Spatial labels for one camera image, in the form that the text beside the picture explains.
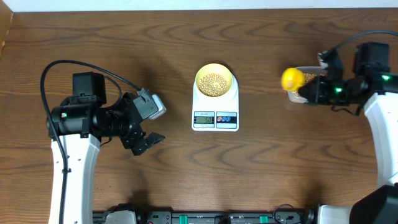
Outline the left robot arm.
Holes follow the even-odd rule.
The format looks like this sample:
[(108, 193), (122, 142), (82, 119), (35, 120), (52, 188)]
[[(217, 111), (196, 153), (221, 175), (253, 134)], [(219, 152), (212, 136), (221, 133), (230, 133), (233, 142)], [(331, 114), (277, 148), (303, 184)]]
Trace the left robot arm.
[(50, 223), (92, 223), (95, 165), (103, 137), (119, 137), (135, 156), (165, 139), (140, 126), (165, 113), (157, 95), (141, 89), (137, 95), (120, 95), (113, 106), (105, 108), (105, 103), (104, 94), (76, 91), (47, 111), (54, 163)]

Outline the cardboard panel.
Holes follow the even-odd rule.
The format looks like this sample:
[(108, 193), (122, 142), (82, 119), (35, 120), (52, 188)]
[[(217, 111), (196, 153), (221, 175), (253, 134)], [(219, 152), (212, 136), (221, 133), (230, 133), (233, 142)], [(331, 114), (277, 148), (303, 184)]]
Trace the cardboard panel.
[(6, 44), (6, 37), (12, 24), (14, 13), (9, 7), (1, 0), (0, 3), (0, 55), (4, 50)]

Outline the white digital kitchen scale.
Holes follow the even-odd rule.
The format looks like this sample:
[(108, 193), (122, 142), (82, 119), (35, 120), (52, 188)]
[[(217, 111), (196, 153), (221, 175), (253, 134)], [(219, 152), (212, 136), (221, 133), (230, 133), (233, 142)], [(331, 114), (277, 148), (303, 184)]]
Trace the white digital kitchen scale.
[(226, 131), (239, 129), (239, 85), (232, 75), (231, 88), (224, 95), (210, 97), (193, 84), (192, 129), (194, 131)]

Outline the yellow measuring scoop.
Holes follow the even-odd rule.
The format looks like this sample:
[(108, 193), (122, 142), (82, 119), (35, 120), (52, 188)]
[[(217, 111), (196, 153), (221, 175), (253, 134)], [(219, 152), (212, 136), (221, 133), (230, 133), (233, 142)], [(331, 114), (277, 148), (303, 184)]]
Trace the yellow measuring scoop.
[(281, 85), (285, 91), (297, 91), (305, 84), (304, 73), (297, 68), (286, 69), (281, 78)]

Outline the soybeans pile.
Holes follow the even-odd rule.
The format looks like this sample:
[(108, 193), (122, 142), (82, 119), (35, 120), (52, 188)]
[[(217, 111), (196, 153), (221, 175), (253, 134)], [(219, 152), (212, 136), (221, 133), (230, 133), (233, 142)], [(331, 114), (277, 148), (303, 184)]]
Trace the soybeans pile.
[[(314, 78), (317, 77), (317, 74), (309, 74), (309, 73), (304, 73), (304, 84), (307, 84), (308, 82), (312, 81)], [(295, 96), (300, 96), (299, 91), (293, 91), (292, 92)]]

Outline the pale yellow bowl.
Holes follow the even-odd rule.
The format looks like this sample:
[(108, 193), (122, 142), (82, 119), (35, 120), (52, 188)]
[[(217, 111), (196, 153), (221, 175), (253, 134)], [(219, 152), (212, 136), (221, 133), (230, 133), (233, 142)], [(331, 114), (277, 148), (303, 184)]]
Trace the pale yellow bowl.
[(229, 82), (229, 90), (231, 89), (231, 87), (233, 85), (233, 75), (227, 67), (225, 67), (224, 65), (219, 64), (219, 63), (211, 63), (211, 64), (205, 65), (201, 69), (199, 69), (199, 71), (197, 72), (196, 77), (195, 77), (195, 83), (196, 83), (195, 85), (197, 88), (198, 88), (198, 83), (199, 83), (200, 79), (208, 73), (219, 73), (222, 76), (224, 76)]

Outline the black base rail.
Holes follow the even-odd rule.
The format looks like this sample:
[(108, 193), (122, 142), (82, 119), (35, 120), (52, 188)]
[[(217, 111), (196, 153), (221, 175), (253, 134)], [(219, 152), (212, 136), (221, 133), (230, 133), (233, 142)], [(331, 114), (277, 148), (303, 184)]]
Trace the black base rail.
[(145, 224), (183, 224), (183, 223), (313, 223), (314, 218), (305, 218), (304, 214), (282, 210), (275, 213), (138, 213), (136, 223)]

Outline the soybeans in bowl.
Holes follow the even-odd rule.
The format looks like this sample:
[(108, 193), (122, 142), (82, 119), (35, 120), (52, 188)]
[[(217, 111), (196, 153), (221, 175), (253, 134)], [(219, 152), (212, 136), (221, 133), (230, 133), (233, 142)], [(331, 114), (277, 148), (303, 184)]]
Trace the soybeans in bowl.
[(206, 96), (218, 97), (229, 90), (229, 82), (219, 73), (208, 73), (200, 79), (198, 89)]

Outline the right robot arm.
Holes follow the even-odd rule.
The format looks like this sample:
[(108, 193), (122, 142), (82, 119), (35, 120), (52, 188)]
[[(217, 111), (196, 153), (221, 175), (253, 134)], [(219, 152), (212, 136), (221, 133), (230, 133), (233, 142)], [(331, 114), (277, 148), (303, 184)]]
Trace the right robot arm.
[(397, 223), (397, 74), (389, 67), (389, 45), (359, 44), (354, 55), (354, 78), (343, 79), (336, 49), (318, 55), (326, 75), (300, 87), (299, 94), (314, 105), (333, 111), (357, 105), (371, 127), (377, 162), (377, 189), (350, 207), (321, 205), (317, 223)]

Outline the clear plastic container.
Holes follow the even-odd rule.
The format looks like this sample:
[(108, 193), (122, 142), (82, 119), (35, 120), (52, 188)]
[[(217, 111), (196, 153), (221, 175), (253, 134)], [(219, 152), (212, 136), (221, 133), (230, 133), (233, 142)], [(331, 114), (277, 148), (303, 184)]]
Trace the clear plastic container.
[[(297, 69), (303, 73), (317, 74), (317, 76), (324, 76), (327, 74), (327, 71), (322, 69), (321, 67), (307, 66), (307, 67), (297, 67)], [(305, 98), (301, 96), (295, 96), (292, 93), (292, 91), (288, 91), (287, 96), (288, 99), (293, 103), (307, 103), (307, 100)]]

